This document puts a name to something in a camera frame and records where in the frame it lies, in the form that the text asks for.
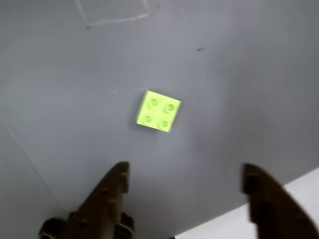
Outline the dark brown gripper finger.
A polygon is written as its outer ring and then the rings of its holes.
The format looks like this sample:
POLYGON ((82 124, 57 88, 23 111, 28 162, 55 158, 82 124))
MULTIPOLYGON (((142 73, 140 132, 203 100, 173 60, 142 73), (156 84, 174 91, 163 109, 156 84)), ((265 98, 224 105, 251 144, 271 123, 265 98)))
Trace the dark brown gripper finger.
POLYGON ((275 178, 261 167, 245 163, 242 192, 248 200, 250 221, 259 239, 317 239, 312 219, 275 178))
POLYGON ((130 164, 115 164, 69 217, 61 239, 132 239, 134 221, 122 211, 130 164))

